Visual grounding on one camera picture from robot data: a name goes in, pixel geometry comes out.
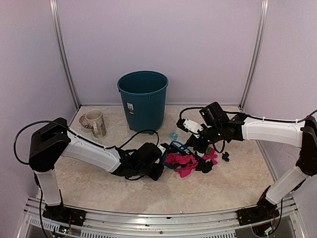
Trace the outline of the blue plastic dustpan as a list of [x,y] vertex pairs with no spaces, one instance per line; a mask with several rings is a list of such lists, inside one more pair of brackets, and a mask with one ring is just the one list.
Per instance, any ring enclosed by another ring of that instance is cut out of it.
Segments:
[[169,169],[176,169],[179,164],[177,162],[177,151],[173,147],[167,148],[164,156],[163,156],[163,165]]

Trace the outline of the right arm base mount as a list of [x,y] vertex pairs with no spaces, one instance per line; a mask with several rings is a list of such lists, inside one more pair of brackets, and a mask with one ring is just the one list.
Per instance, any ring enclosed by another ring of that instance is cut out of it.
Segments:
[[237,219],[240,226],[266,221],[279,215],[277,205],[273,205],[265,198],[260,199],[255,206],[242,208],[237,211]]

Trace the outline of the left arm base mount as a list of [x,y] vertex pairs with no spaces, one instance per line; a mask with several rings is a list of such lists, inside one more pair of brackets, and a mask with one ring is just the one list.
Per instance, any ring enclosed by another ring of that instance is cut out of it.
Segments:
[[82,227],[86,213],[87,212],[84,210],[67,207],[63,204],[57,206],[46,205],[43,211],[43,217],[71,226],[75,225]]

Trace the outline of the blue hand brush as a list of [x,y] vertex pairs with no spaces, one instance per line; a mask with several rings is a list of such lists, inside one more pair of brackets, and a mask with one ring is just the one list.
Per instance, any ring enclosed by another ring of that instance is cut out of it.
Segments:
[[175,153],[185,153],[185,154],[191,153],[191,150],[188,148],[188,146],[182,144],[179,141],[171,141],[169,146],[171,150]]

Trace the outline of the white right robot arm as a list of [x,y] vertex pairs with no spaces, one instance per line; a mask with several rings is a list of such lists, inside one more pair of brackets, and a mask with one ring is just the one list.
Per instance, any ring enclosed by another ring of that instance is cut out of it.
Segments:
[[264,220],[273,205],[317,174],[317,120],[313,111],[303,119],[270,119],[244,112],[228,112],[218,102],[198,110],[203,123],[185,119],[183,109],[178,127],[191,133],[192,146],[198,150],[218,142],[255,141],[274,172],[275,181],[262,195],[253,215]]

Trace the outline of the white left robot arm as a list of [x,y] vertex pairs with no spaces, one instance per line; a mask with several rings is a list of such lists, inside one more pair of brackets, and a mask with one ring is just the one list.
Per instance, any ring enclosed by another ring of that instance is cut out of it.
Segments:
[[157,181],[161,176],[166,149],[159,143],[144,143],[138,149],[106,147],[91,141],[67,126],[64,118],[46,121],[45,126],[32,134],[29,166],[35,172],[49,211],[58,220],[69,216],[62,204],[57,184],[55,164],[61,156],[94,165],[118,177],[136,180],[149,177]]

